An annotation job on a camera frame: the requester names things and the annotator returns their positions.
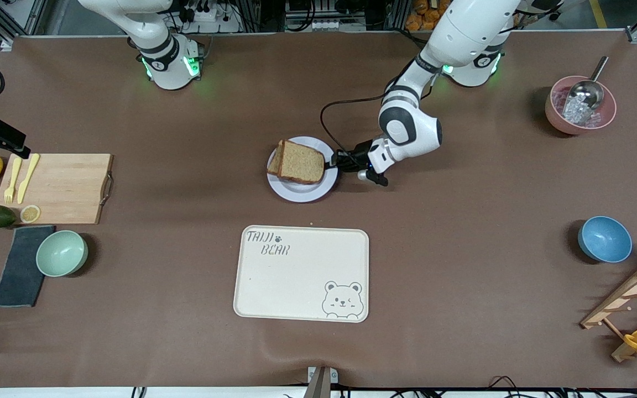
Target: bread slice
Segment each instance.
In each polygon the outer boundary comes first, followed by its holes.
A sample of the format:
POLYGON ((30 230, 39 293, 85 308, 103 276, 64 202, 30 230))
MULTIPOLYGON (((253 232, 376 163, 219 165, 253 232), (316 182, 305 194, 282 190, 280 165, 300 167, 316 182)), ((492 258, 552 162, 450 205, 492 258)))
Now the bread slice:
POLYGON ((305 145, 284 141, 276 176, 299 184, 316 184, 323 179, 323 154, 305 145))
POLYGON ((276 176, 279 173, 279 165, 281 164, 281 155, 284 152, 284 140, 279 141, 276 145, 275 156, 270 162, 270 166, 267 168, 267 174, 276 176))

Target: yellow floor line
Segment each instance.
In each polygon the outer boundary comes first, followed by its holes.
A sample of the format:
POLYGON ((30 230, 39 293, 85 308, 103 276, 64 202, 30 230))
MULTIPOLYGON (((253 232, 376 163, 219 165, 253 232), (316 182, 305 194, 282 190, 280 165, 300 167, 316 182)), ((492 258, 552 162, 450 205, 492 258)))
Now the yellow floor line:
POLYGON ((608 28, 606 20, 604 19, 604 13, 601 11, 599 0, 589 0, 589 4, 591 4, 591 10, 594 11, 594 18, 596 19, 596 25, 599 29, 608 28))

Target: yellow knife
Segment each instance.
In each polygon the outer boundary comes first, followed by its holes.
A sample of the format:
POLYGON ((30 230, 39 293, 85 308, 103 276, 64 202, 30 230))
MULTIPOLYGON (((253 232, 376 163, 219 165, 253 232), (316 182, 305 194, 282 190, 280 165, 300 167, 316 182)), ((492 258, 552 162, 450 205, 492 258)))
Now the yellow knife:
POLYGON ((26 178, 23 179, 21 185, 18 186, 18 196, 16 197, 16 202, 21 204, 23 202, 23 196, 26 194, 26 188, 28 188, 28 183, 31 181, 31 176, 33 171, 36 169, 36 165, 38 164, 38 160, 41 159, 40 154, 33 154, 31 156, 31 162, 28 164, 28 172, 26 172, 26 178))

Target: bowl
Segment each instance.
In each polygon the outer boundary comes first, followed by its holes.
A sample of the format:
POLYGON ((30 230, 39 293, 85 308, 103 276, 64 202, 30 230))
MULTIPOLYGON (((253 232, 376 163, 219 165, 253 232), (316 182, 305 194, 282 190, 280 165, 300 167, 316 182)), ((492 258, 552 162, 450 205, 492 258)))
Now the bowl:
POLYGON ((599 215, 588 219, 579 230, 579 246, 594 260, 619 263, 630 255, 633 241, 620 222, 599 215))
POLYGON ((586 126, 579 126, 564 119, 562 110, 564 109, 564 101, 567 99, 569 89, 576 83, 587 79, 589 78, 584 76, 565 77, 554 83, 554 86, 552 86, 552 89, 549 91, 547 103, 545 104, 545 115, 549 123, 562 133, 569 135, 591 133, 592 131, 605 128, 611 124, 616 117, 616 98, 611 94, 609 88, 606 88, 606 86, 599 82, 601 87, 604 88, 604 101, 602 101, 599 108, 594 111, 594 116, 589 119, 589 123, 587 123, 586 126))
POLYGON ((38 247, 36 265, 46 276, 73 274, 88 259, 88 244, 73 231, 58 231, 38 247))

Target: pink bowl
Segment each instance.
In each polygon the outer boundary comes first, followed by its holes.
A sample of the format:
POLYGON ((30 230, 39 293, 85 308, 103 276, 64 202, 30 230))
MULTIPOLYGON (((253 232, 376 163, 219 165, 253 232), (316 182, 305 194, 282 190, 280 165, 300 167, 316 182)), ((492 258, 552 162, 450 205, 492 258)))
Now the pink bowl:
POLYGON ((616 98, 611 94, 609 88, 602 84, 601 87, 604 88, 604 101, 594 112, 594 115, 591 116, 586 126, 579 126, 564 119, 562 110, 564 109, 564 101, 567 99, 569 89, 576 83, 586 79, 588 79, 588 77, 565 77, 560 79, 557 83, 554 83, 554 86, 552 86, 552 89, 549 91, 545 105, 545 114, 547 115, 549 123, 562 133, 571 135, 591 133, 597 129, 605 128, 611 124, 616 117, 616 98))

